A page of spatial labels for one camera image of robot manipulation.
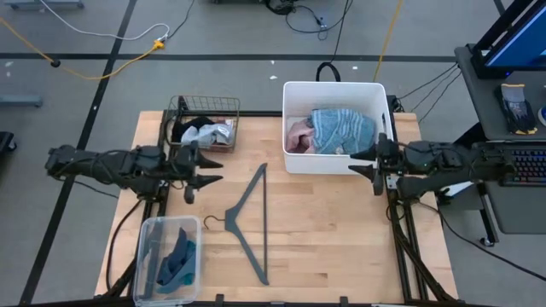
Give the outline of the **black cloth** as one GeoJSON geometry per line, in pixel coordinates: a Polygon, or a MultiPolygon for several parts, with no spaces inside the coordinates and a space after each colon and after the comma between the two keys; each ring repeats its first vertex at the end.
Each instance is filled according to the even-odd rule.
{"type": "Polygon", "coordinates": [[[185,123],[177,121],[174,123],[171,129],[171,142],[180,142],[182,140],[183,134],[186,132],[186,130],[188,130],[191,127],[196,128],[198,130],[204,125],[213,125],[213,124],[214,122],[212,120],[204,116],[191,119],[190,121],[185,123]]]}

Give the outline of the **black keyboard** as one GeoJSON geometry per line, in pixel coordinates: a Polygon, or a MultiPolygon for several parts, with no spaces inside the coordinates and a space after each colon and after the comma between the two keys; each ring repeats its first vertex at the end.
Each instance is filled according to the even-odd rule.
{"type": "Polygon", "coordinates": [[[509,146],[503,149],[515,173],[500,182],[505,187],[546,187],[546,147],[509,146]]]}

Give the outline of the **black floor object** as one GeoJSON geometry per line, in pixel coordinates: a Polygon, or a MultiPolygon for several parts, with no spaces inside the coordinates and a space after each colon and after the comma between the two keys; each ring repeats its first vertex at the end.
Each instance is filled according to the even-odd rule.
{"type": "Polygon", "coordinates": [[[0,154],[13,152],[16,149],[15,135],[12,132],[0,131],[0,154]]]}

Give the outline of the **pink cloth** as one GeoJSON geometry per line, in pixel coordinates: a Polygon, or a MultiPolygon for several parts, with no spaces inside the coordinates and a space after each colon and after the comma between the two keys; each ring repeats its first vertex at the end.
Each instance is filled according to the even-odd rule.
{"type": "Polygon", "coordinates": [[[315,128],[309,118],[294,123],[286,138],[286,151],[291,154],[314,154],[315,128]]]}

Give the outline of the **white perforated plastic basket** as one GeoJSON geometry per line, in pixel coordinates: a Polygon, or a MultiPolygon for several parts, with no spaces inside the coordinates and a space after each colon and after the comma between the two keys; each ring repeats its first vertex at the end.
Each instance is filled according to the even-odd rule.
{"type": "MultiPolygon", "coordinates": [[[[316,109],[351,109],[375,122],[374,141],[384,133],[394,138],[386,92],[382,84],[354,82],[304,82],[284,84],[282,98],[282,140],[288,140],[292,125],[316,109]]],[[[287,172],[308,175],[352,175],[351,165],[372,165],[372,160],[351,159],[346,154],[290,153],[282,145],[287,172]]]]}

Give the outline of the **dark blue cloth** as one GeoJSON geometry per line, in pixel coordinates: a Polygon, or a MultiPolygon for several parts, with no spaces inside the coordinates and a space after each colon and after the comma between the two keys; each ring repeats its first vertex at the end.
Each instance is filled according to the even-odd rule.
{"type": "Polygon", "coordinates": [[[165,286],[172,281],[185,264],[188,250],[187,234],[183,228],[178,230],[178,237],[172,252],[163,258],[156,282],[165,286]]]}

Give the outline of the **blue plaid shirt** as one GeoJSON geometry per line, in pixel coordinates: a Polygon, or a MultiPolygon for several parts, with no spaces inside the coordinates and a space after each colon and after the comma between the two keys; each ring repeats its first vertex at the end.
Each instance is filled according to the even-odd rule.
{"type": "Polygon", "coordinates": [[[352,109],[315,109],[309,120],[316,154],[356,154],[375,142],[375,121],[352,109]]]}

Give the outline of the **grey floor stand base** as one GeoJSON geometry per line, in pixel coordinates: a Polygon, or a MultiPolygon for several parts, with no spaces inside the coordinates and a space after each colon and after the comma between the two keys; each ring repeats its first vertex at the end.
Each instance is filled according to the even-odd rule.
{"type": "Polygon", "coordinates": [[[0,107],[41,107],[43,100],[34,95],[0,95],[0,107]]]}

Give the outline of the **teal knit cloth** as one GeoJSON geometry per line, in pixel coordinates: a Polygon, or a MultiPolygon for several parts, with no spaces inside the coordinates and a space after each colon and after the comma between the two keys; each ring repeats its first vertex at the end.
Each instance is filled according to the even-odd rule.
{"type": "Polygon", "coordinates": [[[179,281],[182,283],[183,286],[190,286],[190,285],[193,285],[195,282],[196,244],[193,241],[188,240],[186,247],[187,249],[186,249],[185,258],[183,260],[183,266],[179,271],[179,273],[181,274],[179,281]]]}

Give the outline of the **black aluminium table frame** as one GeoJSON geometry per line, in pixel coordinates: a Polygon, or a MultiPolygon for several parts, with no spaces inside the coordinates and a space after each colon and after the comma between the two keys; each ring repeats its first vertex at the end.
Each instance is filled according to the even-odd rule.
{"type": "Polygon", "coordinates": [[[192,205],[179,190],[168,194],[168,215],[208,222],[200,300],[222,295],[226,302],[402,302],[386,198],[374,195],[364,177],[288,173],[278,112],[244,112],[238,134],[233,153],[212,154],[220,163],[220,182],[203,188],[192,205]],[[222,224],[259,165],[266,165],[267,183],[253,192],[238,223],[254,249],[269,249],[268,285],[259,282],[222,224]]]}

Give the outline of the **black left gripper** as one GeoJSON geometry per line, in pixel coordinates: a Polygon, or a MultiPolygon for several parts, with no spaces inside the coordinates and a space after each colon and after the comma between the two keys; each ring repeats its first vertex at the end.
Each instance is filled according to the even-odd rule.
{"type": "Polygon", "coordinates": [[[195,153],[195,167],[184,168],[176,164],[177,152],[174,157],[174,170],[180,177],[180,181],[184,182],[184,200],[187,204],[192,205],[195,202],[194,189],[204,188],[206,185],[222,180],[224,177],[219,175],[196,175],[196,167],[199,166],[201,169],[217,169],[223,168],[224,166],[218,162],[212,161],[206,158],[201,152],[199,152],[199,147],[197,142],[192,142],[189,145],[196,149],[195,153]]]}

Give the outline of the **grey clothes hanger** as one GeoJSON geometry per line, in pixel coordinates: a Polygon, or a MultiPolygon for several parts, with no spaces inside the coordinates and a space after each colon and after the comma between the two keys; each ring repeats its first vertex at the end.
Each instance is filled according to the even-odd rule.
{"type": "Polygon", "coordinates": [[[213,218],[218,222],[224,222],[224,230],[233,234],[237,240],[240,242],[241,247],[244,253],[247,255],[249,263],[252,265],[253,270],[258,277],[258,280],[264,285],[268,286],[270,284],[268,279],[268,214],[267,214],[267,163],[261,164],[256,170],[253,178],[247,185],[242,197],[238,202],[227,209],[224,213],[224,218],[218,218],[214,215],[208,215],[203,218],[203,226],[206,229],[209,229],[207,225],[207,220],[213,218]],[[263,264],[260,264],[257,257],[255,256],[251,245],[248,243],[243,232],[237,224],[237,218],[239,217],[244,205],[247,203],[254,189],[259,183],[262,183],[262,211],[263,211],[263,227],[262,227],[262,236],[263,236],[263,264]]]}

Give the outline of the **computer monitor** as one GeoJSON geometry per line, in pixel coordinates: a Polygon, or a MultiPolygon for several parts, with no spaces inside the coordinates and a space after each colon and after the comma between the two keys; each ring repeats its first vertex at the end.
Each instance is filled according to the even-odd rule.
{"type": "Polygon", "coordinates": [[[546,71],[546,0],[513,0],[492,29],[486,67],[546,71]]]}

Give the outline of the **clear plastic bin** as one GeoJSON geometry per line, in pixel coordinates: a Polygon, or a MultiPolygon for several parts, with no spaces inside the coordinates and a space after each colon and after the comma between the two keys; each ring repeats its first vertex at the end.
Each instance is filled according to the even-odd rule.
{"type": "Polygon", "coordinates": [[[201,223],[195,216],[151,217],[141,227],[136,256],[136,273],[132,297],[136,307],[180,307],[193,303],[201,290],[201,223]],[[177,241],[178,230],[183,228],[187,239],[196,244],[195,282],[183,286],[181,274],[167,285],[156,282],[160,265],[177,241]]]}

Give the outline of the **light grey cloth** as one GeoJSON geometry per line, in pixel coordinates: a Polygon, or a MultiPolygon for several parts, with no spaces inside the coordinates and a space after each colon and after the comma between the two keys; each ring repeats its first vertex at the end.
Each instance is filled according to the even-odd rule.
{"type": "Polygon", "coordinates": [[[197,142],[200,148],[210,148],[214,144],[231,145],[235,133],[229,125],[213,124],[203,125],[200,128],[190,126],[182,135],[181,143],[189,145],[197,142]]]}

